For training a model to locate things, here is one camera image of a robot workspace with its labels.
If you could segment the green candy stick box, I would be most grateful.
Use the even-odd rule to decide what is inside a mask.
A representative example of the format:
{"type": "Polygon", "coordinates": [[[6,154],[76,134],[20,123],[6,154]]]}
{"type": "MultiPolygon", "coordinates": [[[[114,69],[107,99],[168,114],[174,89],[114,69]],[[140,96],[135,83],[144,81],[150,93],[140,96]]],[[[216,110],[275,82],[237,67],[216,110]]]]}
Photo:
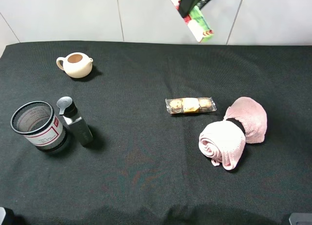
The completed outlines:
{"type": "MultiPolygon", "coordinates": [[[[176,10],[178,11],[180,0],[170,0],[176,10]]],[[[201,10],[194,6],[190,13],[186,17],[182,17],[185,24],[195,37],[197,42],[206,42],[214,35],[214,31],[207,23],[201,10]]]]}

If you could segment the gold chocolate ball pack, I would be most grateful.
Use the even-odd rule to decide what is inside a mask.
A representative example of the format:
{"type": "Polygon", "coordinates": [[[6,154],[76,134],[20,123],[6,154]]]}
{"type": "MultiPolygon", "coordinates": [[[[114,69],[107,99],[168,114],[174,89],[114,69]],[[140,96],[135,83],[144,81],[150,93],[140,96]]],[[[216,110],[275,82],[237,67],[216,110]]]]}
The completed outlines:
{"type": "Polygon", "coordinates": [[[166,99],[169,114],[208,113],[217,111],[212,98],[176,98],[166,99]]]}

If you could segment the beige ceramic teapot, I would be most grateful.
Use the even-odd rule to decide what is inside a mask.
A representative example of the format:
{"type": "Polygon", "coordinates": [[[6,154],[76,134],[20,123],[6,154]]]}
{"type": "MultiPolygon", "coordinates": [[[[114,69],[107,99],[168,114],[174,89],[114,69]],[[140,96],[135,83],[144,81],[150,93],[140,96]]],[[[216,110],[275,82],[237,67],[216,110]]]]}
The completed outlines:
{"type": "Polygon", "coordinates": [[[93,59],[81,52],[74,52],[66,57],[58,57],[56,64],[69,77],[80,79],[88,76],[93,67],[93,59]]]}

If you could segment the pink rolled towel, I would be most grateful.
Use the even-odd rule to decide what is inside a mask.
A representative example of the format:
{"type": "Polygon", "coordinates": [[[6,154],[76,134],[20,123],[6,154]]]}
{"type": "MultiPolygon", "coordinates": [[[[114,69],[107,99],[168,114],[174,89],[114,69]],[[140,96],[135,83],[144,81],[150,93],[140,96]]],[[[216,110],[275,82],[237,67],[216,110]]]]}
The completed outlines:
{"type": "Polygon", "coordinates": [[[208,124],[199,135],[200,152],[214,166],[236,168],[248,144],[262,143],[267,131],[267,113],[250,97],[240,97],[226,110],[222,121],[208,124]]]}

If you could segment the dark grey pump bottle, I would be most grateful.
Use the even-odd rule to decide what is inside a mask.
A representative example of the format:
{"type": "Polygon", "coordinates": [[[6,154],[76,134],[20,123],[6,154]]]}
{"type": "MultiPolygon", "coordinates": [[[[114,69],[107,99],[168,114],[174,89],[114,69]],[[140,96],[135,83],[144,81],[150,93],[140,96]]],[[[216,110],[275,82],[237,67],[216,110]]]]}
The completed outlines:
{"type": "Polygon", "coordinates": [[[77,141],[86,146],[93,141],[93,135],[84,118],[80,115],[71,97],[62,97],[57,101],[59,115],[63,117],[69,130],[72,132],[77,141]]]}

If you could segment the black tablecloth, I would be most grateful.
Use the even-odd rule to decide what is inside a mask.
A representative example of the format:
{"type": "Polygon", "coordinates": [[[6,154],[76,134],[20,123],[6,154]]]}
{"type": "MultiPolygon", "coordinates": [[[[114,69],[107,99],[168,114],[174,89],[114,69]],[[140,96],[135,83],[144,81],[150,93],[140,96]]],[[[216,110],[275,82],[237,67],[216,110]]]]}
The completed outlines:
{"type": "Polygon", "coordinates": [[[312,48],[52,41],[0,59],[0,205],[22,225],[278,225],[312,210],[312,48]],[[81,52],[91,73],[58,57],[81,52]],[[31,101],[73,98],[94,141],[43,153],[15,133],[31,101]],[[262,144],[233,171],[198,148],[239,97],[268,115],[262,144]],[[217,111],[169,114],[166,99],[212,98],[217,111]]]}

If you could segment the black mesh pen cup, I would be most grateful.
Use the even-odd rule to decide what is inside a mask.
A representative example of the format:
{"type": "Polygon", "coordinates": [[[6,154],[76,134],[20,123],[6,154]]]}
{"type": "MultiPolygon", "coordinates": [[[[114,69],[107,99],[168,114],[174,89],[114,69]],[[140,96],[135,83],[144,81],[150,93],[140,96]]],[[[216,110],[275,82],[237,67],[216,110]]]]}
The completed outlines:
{"type": "Polygon", "coordinates": [[[53,152],[66,142],[67,130],[53,107],[44,101],[24,104],[13,114],[11,128],[41,152],[53,152]]]}

